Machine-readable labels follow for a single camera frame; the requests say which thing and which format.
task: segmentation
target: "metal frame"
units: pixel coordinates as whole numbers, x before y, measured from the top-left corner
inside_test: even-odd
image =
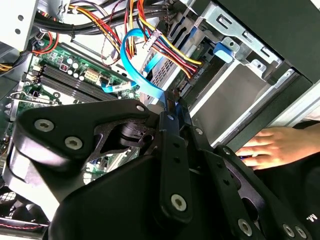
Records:
[[[280,91],[265,102],[242,125],[238,126],[236,131],[223,141],[223,144],[226,144],[233,151],[237,151],[261,129],[272,123],[279,114],[306,93],[312,85],[304,76],[297,73],[291,75]]]
[[[311,1],[216,1],[298,72],[318,82],[320,11]]]
[[[0,42],[3,42],[19,51],[27,47],[31,29],[34,23],[35,14],[39,0],[10,0],[1,1]]]
[[[287,107],[270,127],[293,127],[320,106],[320,81]]]
[[[255,112],[262,107],[263,103],[266,103],[268,99],[279,90],[279,88],[286,84],[290,79],[290,76],[293,75],[295,71],[293,69],[289,69],[286,73],[284,73],[277,83],[273,86],[270,86],[228,129],[224,131],[222,135],[218,139],[216,139],[213,143],[211,143],[212,147],[217,146],[219,143],[224,142],[224,140],[234,133],[236,129],[245,122],[250,116],[254,115]]]
[[[266,60],[267,63],[272,64],[273,62],[276,62],[275,67],[278,67],[281,64],[282,60],[277,55],[255,38],[250,31],[241,26],[220,6],[210,2],[201,17],[225,36],[236,37],[241,40],[241,42],[246,44],[261,58]]]

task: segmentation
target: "ram slot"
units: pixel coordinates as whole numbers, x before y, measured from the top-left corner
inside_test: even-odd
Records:
[[[117,99],[115,96],[103,92],[103,90],[100,87],[92,85],[85,81],[81,81],[49,65],[44,65],[41,71],[41,75],[49,77],[51,79],[55,79],[87,95],[97,98],[100,101],[109,101]]]
[[[56,82],[55,80],[52,80],[45,76],[40,76],[41,84],[44,86],[47,86],[49,88],[52,88],[58,92],[61,92],[63,94],[66,94],[68,96],[71,96],[75,98],[76,100],[83,102],[83,103],[92,103],[92,102],[98,102],[99,100],[94,99],[88,95],[83,94],[82,92],[79,92],[77,90],[74,90],[73,88],[63,85],[61,83]]]

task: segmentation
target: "black mechanical arm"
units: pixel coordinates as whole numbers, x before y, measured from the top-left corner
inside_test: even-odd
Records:
[[[36,108],[16,121],[3,178],[52,220],[50,240],[311,240],[226,146],[213,149],[184,102],[133,99]],[[88,161],[139,156],[83,184]]]

